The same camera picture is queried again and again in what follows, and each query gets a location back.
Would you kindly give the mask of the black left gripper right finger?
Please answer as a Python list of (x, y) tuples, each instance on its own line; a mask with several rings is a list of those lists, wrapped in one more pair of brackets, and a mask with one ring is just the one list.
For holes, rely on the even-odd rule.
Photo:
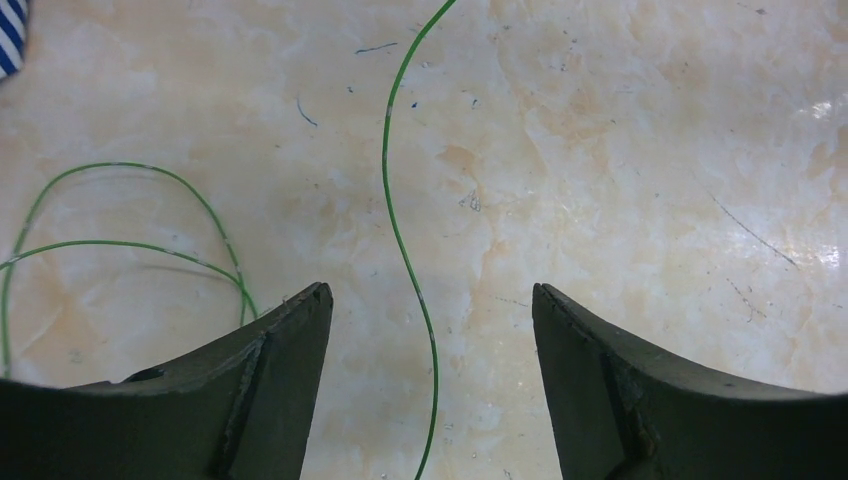
[(847, 397), (687, 360), (548, 284), (532, 319), (566, 479), (843, 479)]

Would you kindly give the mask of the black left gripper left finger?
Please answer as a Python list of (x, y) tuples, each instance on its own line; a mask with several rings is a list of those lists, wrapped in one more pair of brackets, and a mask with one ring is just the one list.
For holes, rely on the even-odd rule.
[(297, 479), (333, 296), (316, 283), (271, 312), (112, 383), (1, 384), (5, 479)]

